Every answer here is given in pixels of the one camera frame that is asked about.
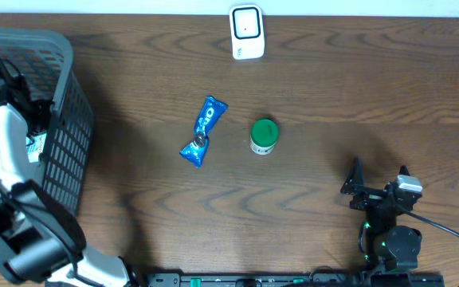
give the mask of wooden table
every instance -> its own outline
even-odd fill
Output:
[[[309,272],[362,265],[364,213],[339,189],[355,155],[372,187],[400,165],[414,210],[459,231],[459,19],[266,17],[261,59],[231,57],[228,17],[0,14],[75,51],[96,114],[79,221],[90,244],[150,270]],[[201,169],[179,156],[207,95],[227,113]],[[271,116],[271,155],[249,148]],[[423,235],[418,271],[459,283],[459,239]]]

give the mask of white background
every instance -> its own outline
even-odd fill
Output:
[[[459,0],[0,0],[0,12],[226,15],[247,3],[265,15],[459,17]]]

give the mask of white jar with green lid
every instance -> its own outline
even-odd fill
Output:
[[[251,130],[251,149],[258,155],[269,154],[276,146],[279,128],[271,120],[258,120]]]

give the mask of blue snack wrapper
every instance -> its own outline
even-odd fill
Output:
[[[228,105],[215,100],[213,96],[206,98],[198,120],[194,125],[194,140],[180,151],[180,155],[197,168],[200,168],[203,164],[203,158],[208,149],[208,143],[210,142],[208,134],[214,129],[215,124],[226,109],[228,109]]]
[[[198,132],[202,132],[205,136],[208,136],[212,129],[214,129],[219,118],[227,109],[227,104],[215,100],[213,96],[208,96],[205,105],[199,112],[198,120],[196,120],[194,135],[198,134]]]

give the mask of gray plastic basket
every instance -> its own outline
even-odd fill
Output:
[[[59,33],[0,29],[0,57],[25,76],[33,99],[53,99],[40,164],[42,187],[73,215],[93,135],[93,111],[72,72],[73,49]]]

